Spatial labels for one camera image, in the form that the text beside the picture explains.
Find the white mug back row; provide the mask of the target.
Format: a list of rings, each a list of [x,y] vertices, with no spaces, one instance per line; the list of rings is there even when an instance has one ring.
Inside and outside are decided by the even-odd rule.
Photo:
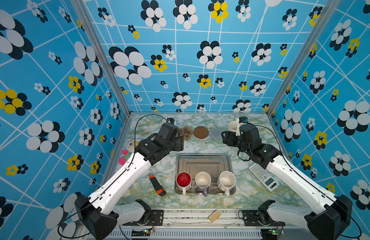
[[[239,126],[239,123],[238,122],[231,121],[228,124],[228,131],[235,133],[236,136],[239,136],[240,135],[239,128],[240,128],[240,126]]]

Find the cork paw print coaster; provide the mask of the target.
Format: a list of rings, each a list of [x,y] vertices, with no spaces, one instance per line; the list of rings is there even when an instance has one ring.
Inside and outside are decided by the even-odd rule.
[[[185,141],[189,140],[193,134],[193,130],[188,126],[180,128],[180,136],[182,136]]]

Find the grey woven round coaster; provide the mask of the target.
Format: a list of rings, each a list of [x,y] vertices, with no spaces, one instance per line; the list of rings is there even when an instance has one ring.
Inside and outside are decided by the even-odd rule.
[[[220,141],[222,139],[222,132],[219,128],[212,128],[209,130],[209,137],[213,140]]]

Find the brown wooden round coaster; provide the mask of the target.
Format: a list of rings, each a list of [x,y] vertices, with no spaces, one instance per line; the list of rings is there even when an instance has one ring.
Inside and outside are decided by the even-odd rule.
[[[209,135],[209,130],[206,127],[196,127],[194,129],[194,136],[198,139],[205,139]]]

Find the red interior mug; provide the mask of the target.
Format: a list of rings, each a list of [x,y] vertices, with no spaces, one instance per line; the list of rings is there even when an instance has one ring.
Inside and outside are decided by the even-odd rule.
[[[181,172],[176,177],[177,189],[182,195],[186,195],[187,191],[191,189],[192,177],[188,172]]]

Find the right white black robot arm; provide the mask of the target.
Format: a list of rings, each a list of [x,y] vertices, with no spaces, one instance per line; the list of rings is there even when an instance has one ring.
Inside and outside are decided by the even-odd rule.
[[[223,143],[238,148],[238,154],[245,153],[250,161],[282,180],[308,206],[297,208],[267,200],[258,207],[259,222],[291,224],[310,231],[318,240],[336,240],[342,236],[351,224],[352,201],[324,189],[292,166],[277,148],[262,143],[257,126],[243,124],[239,132],[238,135],[222,132]]]

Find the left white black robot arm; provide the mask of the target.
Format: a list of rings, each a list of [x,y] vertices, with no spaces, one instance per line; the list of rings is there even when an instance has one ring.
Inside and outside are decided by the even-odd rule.
[[[138,222],[147,217],[149,206],[142,200],[125,205],[116,204],[130,186],[154,164],[170,152],[181,152],[184,139],[180,129],[171,122],[164,123],[158,133],[139,142],[134,153],[101,188],[88,197],[80,195],[75,200],[78,218],[96,240],[105,239],[116,227]]]

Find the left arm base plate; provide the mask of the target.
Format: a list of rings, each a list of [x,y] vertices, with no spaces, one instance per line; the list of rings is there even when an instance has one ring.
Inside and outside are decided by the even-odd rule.
[[[129,222],[123,224],[123,226],[162,226],[164,220],[163,210],[150,210],[146,211],[142,218],[136,222]]]

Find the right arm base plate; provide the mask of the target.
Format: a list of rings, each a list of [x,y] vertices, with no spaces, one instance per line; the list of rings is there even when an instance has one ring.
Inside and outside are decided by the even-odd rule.
[[[269,221],[266,224],[260,222],[260,216],[258,210],[239,210],[239,219],[244,221],[246,227],[284,227],[286,224],[284,222]]]

